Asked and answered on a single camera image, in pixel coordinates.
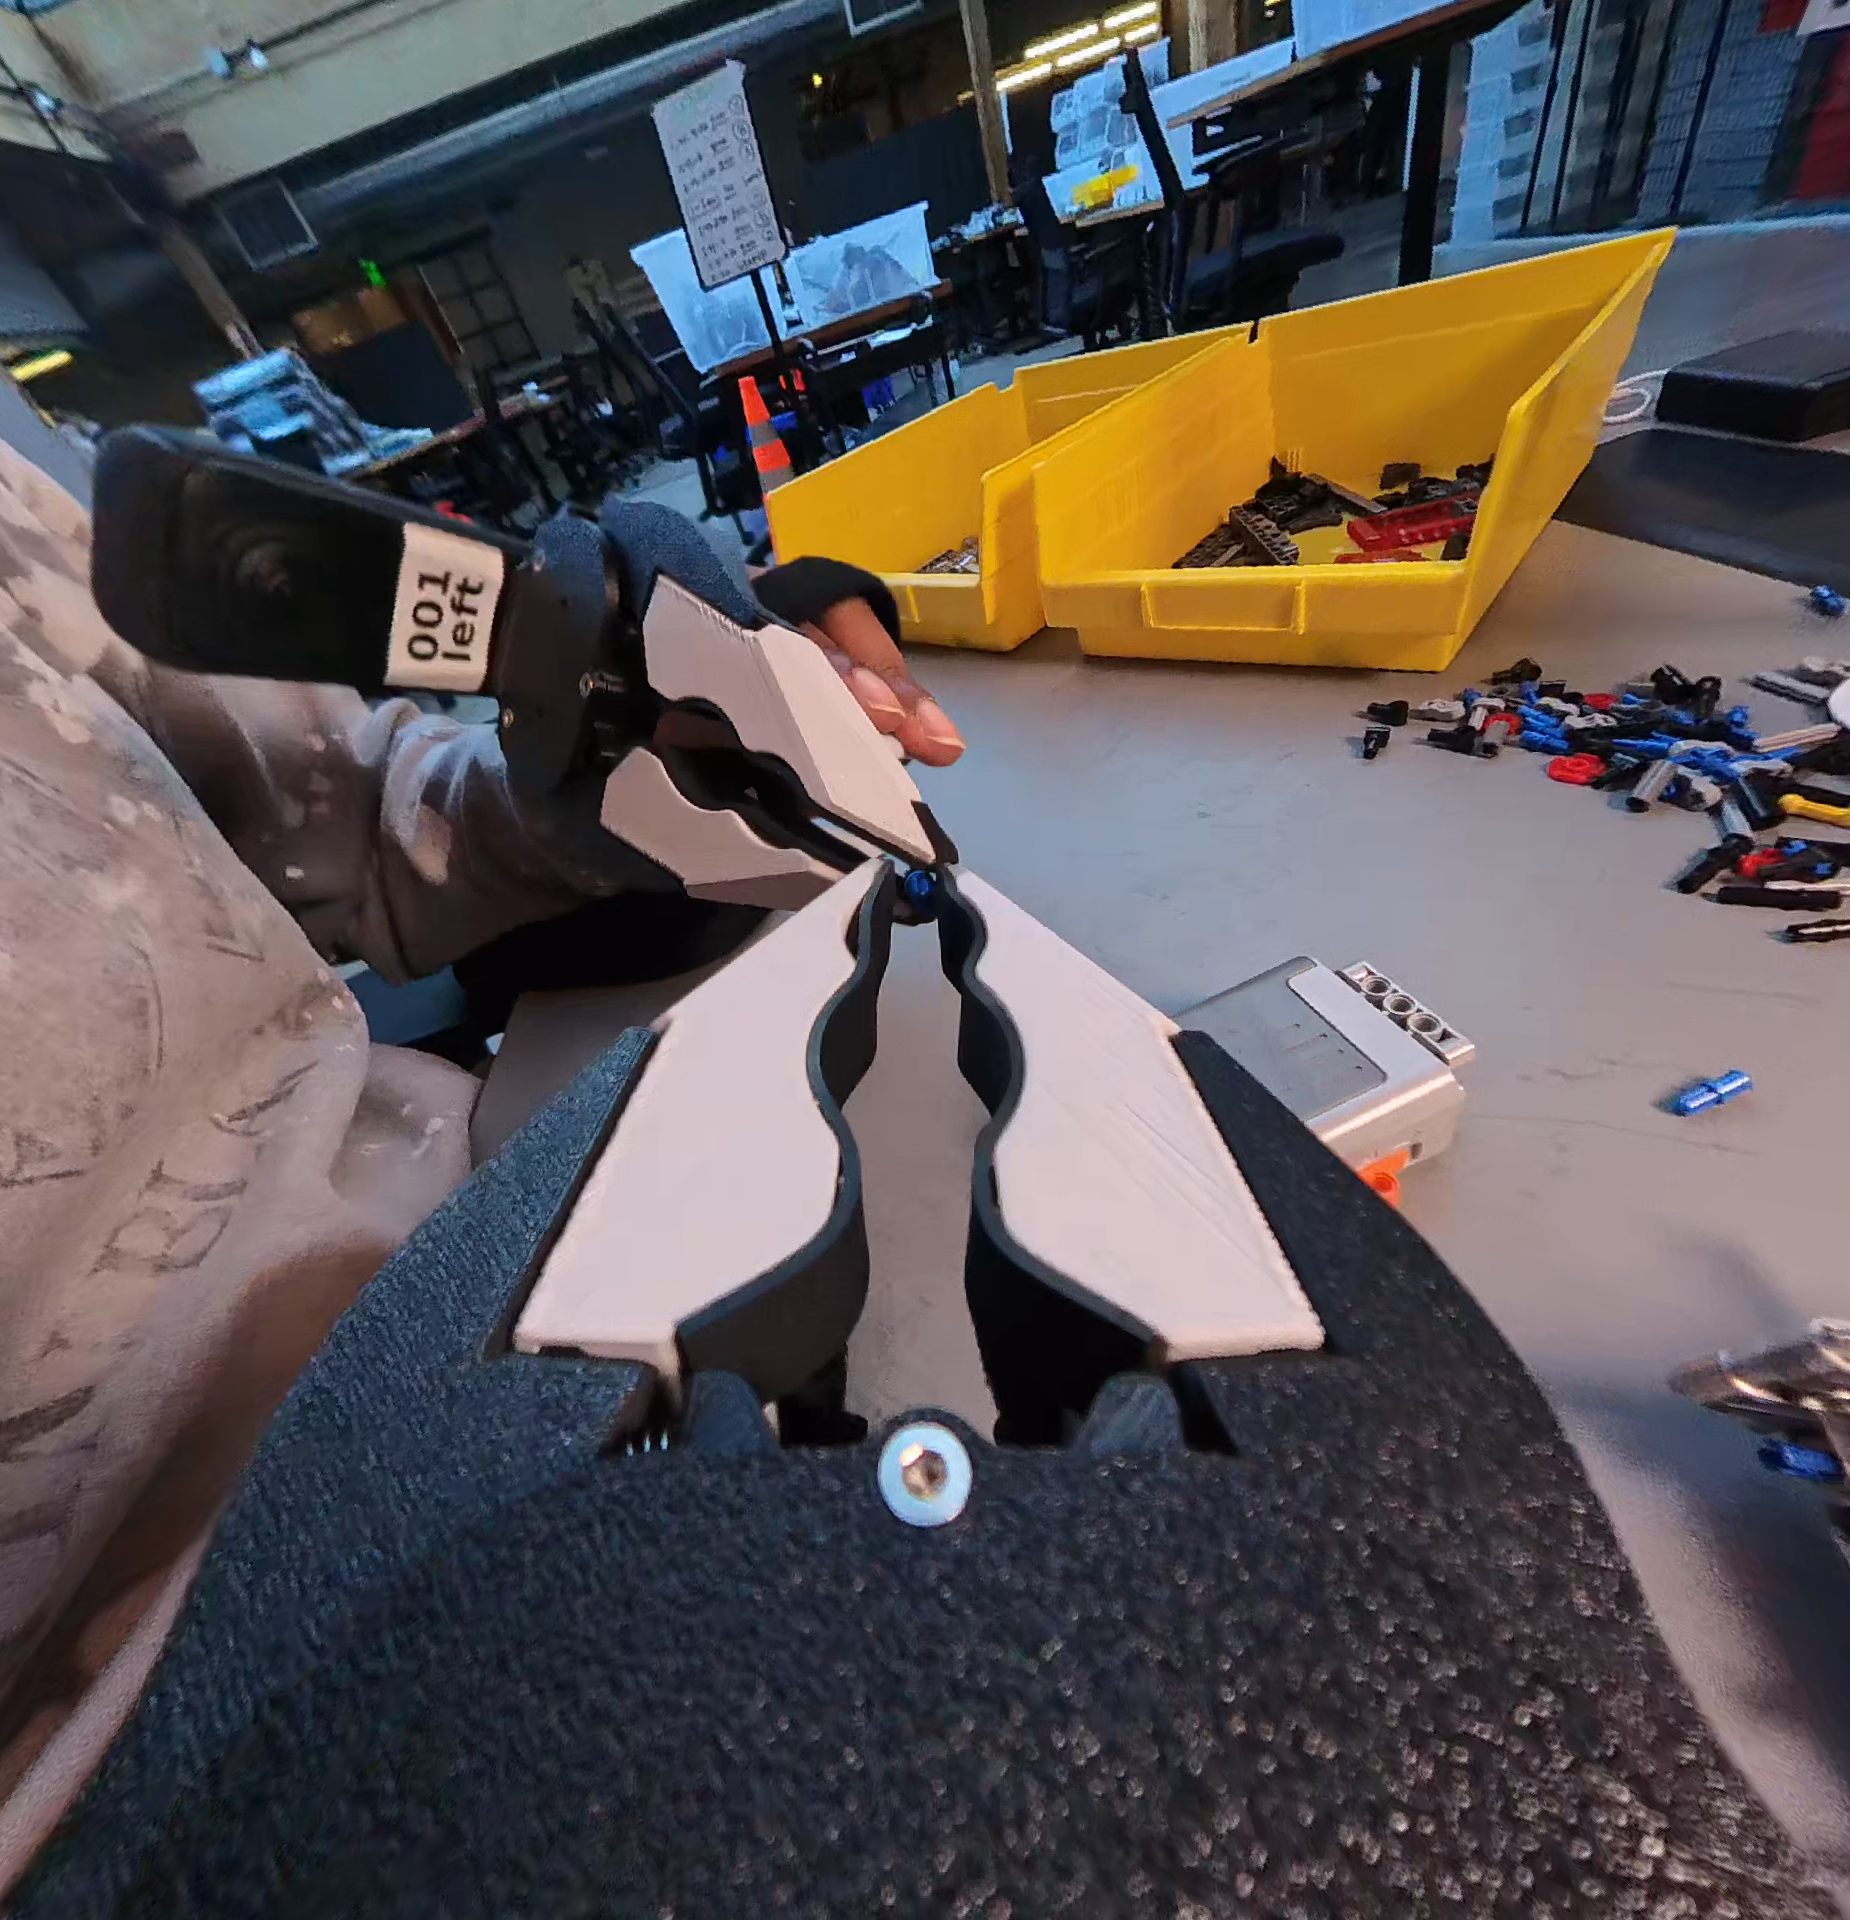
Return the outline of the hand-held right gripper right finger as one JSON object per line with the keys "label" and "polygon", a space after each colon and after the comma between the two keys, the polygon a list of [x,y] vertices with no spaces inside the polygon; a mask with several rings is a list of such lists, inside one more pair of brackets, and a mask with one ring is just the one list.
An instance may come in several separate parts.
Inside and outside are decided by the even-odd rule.
{"label": "hand-held right gripper right finger", "polygon": [[944,881],[975,1144],[964,1298],[1000,1428],[1081,1428],[1121,1374],[1310,1354],[1324,1329],[1183,1031],[988,881]]}

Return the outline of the grey desk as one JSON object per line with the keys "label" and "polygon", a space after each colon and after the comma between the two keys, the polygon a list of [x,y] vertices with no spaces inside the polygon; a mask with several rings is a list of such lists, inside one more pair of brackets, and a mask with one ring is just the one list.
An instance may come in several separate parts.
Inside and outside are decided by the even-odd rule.
{"label": "grey desk", "polygon": [[[1666,1388],[1850,1320],[1850,947],[1678,899],[1689,819],[1632,819],[1530,756],[1357,712],[1520,657],[1572,685],[1850,659],[1776,581],[1552,524],[1441,677],[916,653],[966,740],[921,779],[963,860],[1181,1016],[1310,954],[1369,963],[1475,1047],[1455,1144],[1403,1215],[1544,1383],[1689,1693],[1850,1917],[1850,1575],[1815,1492]],[[1700,1117],[1670,1092],[1747,1070]]]}

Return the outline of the red transparent panel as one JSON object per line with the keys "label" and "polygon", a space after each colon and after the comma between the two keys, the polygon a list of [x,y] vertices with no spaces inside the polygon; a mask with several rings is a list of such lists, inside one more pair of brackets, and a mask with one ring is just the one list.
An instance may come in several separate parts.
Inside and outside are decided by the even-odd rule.
{"label": "red transparent panel", "polygon": [[1478,507],[1478,494],[1447,494],[1349,517],[1342,532],[1349,542],[1349,559],[1358,565],[1462,559]]}

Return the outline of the person's left hand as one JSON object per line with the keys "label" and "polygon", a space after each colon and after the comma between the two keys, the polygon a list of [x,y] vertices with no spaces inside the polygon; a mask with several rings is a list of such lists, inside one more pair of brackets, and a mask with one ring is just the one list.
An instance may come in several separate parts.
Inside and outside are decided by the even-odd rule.
{"label": "person's left hand", "polygon": [[874,730],[896,742],[905,760],[947,768],[964,754],[964,740],[943,708],[912,677],[908,660],[878,613],[864,597],[848,597],[817,622],[802,623],[853,701]]}

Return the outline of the black power adapter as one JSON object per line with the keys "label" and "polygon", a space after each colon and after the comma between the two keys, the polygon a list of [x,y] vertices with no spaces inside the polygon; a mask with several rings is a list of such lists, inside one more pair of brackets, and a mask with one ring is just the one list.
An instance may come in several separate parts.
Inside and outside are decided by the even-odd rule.
{"label": "black power adapter", "polygon": [[1804,446],[1850,429],[1850,332],[1795,330],[1683,362],[1664,373],[1664,426]]}

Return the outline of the black office chair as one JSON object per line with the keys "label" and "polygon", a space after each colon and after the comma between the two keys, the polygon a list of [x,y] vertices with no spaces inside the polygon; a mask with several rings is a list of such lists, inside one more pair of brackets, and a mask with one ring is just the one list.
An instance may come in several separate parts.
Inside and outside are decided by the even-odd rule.
{"label": "black office chair", "polygon": [[1294,43],[1181,79],[1155,38],[1110,36],[1023,79],[1056,79],[1054,166],[1013,190],[1040,319],[1097,349],[1289,310],[1337,265],[1324,177],[1347,131],[1290,81]]}

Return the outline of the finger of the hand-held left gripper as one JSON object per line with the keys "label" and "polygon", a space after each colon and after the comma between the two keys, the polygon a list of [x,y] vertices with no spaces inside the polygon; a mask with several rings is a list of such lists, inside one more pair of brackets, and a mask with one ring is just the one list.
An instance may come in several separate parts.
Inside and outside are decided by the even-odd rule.
{"label": "finger of the hand-held left gripper", "polygon": [[689,799],[652,751],[631,751],[605,777],[600,831],[687,896],[717,905],[800,909],[869,862],[855,851],[827,860],[769,841],[737,810]]}
{"label": "finger of the hand-held left gripper", "polygon": [[815,642],[773,622],[747,627],[675,580],[654,580],[643,653],[660,708],[717,713],[751,765],[792,785],[805,819],[912,865],[948,865],[952,844],[900,749]]}

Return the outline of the black beam frame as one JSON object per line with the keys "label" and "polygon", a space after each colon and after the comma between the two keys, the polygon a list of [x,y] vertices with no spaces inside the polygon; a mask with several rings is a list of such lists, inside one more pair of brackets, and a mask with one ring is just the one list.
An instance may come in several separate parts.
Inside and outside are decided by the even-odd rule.
{"label": "black beam frame", "polygon": [[1258,492],[1185,550],[1175,570],[1297,566],[1297,536],[1333,532],[1380,511],[1369,496],[1274,459]]}

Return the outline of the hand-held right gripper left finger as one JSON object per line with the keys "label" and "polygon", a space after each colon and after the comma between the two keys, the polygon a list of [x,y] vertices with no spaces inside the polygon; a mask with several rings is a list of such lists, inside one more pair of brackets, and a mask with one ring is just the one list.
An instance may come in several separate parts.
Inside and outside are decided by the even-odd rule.
{"label": "hand-held right gripper left finger", "polygon": [[631,1035],[626,1092],[533,1257],[531,1356],[698,1374],[763,1404],[840,1365],[869,1289],[843,1105],[878,1045],[894,865],[861,865]]}

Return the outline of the grey battery box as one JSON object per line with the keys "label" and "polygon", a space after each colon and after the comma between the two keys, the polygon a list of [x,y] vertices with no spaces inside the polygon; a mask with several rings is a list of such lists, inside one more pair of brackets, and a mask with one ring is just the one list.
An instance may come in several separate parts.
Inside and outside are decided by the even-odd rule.
{"label": "grey battery box", "polygon": [[1378,1192],[1441,1159],[1466,1114],[1473,1042],[1367,963],[1297,957],[1175,1016],[1213,1040]]}

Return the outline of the pile of mixed building pieces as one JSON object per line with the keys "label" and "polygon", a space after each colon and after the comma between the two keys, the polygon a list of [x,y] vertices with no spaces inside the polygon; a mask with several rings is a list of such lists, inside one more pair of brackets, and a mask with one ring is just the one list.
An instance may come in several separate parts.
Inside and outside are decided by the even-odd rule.
{"label": "pile of mixed building pieces", "polygon": [[1580,690],[1520,659],[1444,698],[1371,701],[1357,742],[1366,760],[1404,736],[1473,763],[1524,754],[1618,815],[1689,819],[1697,844],[1671,894],[1762,916],[1784,947],[1850,947],[1850,733],[1826,708],[1846,679],[1850,660],[1824,657],[1757,669],[1747,690],[1790,708],[1764,719],[1720,677],[1676,665]]}

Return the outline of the grey transparent engine model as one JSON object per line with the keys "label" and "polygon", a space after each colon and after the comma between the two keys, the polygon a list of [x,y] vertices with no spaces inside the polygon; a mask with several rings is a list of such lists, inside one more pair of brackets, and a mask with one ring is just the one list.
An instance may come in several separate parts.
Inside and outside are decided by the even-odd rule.
{"label": "grey transparent engine model", "polygon": [[1703,1356],[1666,1385],[1747,1428],[1768,1471],[1818,1492],[1850,1571],[1850,1320],[1816,1317],[1799,1338],[1757,1352]]}

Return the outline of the orange traffic cone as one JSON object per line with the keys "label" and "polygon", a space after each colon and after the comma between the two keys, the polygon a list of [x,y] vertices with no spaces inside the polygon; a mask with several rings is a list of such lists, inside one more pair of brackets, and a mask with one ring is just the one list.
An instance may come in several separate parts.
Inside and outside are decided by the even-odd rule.
{"label": "orange traffic cone", "polygon": [[756,376],[740,376],[740,406],[751,451],[751,467],[762,501],[794,479],[792,456],[775,426],[769,402]]}

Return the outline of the white sign board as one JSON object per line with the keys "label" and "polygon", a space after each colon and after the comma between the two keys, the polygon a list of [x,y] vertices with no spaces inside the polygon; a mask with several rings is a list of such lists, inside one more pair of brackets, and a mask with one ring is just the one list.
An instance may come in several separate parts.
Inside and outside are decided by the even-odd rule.
{"label": "white sign board", "polygon": [[649,110],[707,294],[783,260],[783,226],[751,120],[747,71],[727,60]]}

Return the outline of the yellow plastic bin with parts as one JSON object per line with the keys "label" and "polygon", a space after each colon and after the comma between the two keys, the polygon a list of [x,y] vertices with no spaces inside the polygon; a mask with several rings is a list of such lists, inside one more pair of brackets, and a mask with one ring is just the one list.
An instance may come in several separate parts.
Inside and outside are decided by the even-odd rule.
{"label": "yellow plastic bin with parts", "polygon": [[[1042,605],[1092,657],[1444,669],[1580,479],[1676,230],[1271,317],[1060,438],[1033,472]],[[1466,550],[1185,568],[1280,461],[1375,496],[1488,466]]]}

